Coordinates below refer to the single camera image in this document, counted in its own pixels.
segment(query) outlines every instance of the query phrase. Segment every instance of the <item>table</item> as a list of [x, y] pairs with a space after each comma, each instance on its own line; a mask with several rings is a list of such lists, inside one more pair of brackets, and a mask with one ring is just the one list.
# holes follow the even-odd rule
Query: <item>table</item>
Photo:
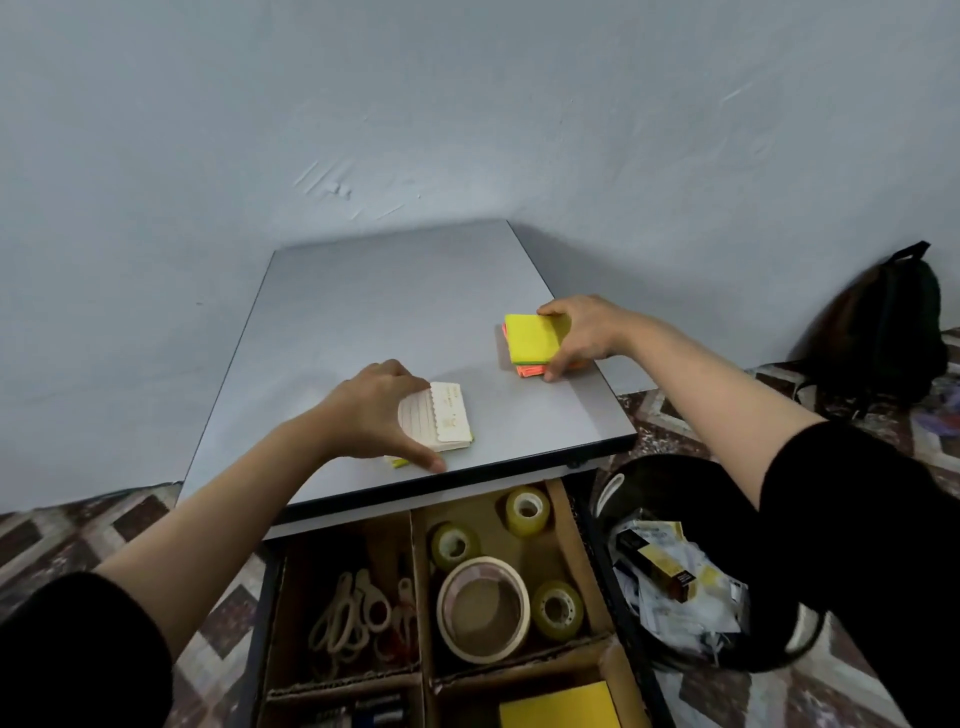
[[551, 298], [506, 221], [277, 251], [180, 501], [274, 426], [388, 358], [461, 385], [473, 445], [445, 453], [441, 474], [381, 458], [335, 460], [268, 538], [560, 476], [629, 449], [636, 431], [595, 366], [547, 384], [510, 364], [504, 314], [532, 313]]

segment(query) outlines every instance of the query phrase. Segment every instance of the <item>black bucket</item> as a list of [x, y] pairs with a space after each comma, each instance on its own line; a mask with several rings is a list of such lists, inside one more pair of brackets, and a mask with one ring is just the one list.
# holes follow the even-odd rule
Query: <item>black bucket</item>
[[765, 672], [789, 665], [814, 645], [824, 615], [789, 594], [761, 542], [759, 513], [723, 468], [688, 455], [649, 455], [627, 463], [612, 478], [621, 473], [624, 481], [602, 501], [602, 511], [592, 506], [605, 539], [638, 508], [660, 521], [679, 521], [686, 538], [720, 570], [745, 583], [750, 595], [749, 634], [734, 636], [715, 663], [661, 642], [637, 620], [654, 664]]

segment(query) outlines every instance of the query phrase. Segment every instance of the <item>yellow sticky note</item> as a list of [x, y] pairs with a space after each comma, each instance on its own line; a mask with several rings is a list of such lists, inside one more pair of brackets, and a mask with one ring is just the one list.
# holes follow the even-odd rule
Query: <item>yellow sticky note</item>
[[570, 331], [568, 316], [508, 313], [504, 325], [510, 360], [517, 366], [546, 364]]
[[620, 728], [606, 682], [500, 706], [501, 728]]

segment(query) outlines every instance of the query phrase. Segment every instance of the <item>black sleeve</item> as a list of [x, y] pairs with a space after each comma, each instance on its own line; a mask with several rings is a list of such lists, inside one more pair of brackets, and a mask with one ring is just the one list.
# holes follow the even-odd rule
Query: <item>black sleeve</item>
[[93, 573], [51, 582], [0, 624], [0, 665], [10, 725], [162, 726], [173, 703], [153, 620]]
[[840, 619], [907, 720], [954, 715], [960, 501], [886, 443], [823, 423], [774, 459], [760, 521], [786, 583]]

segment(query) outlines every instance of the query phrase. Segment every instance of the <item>white notepad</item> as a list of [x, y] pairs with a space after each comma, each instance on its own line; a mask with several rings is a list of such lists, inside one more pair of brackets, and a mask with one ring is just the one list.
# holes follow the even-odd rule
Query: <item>white notepad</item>
[[[434, 452], [467, 448], [473, 442], [459, 384], [430, 382], [430, 389], [401, 401], [396, 416], [404, 432]], [[407, 464], [402, 458], [387, 459], [395, 468]]]

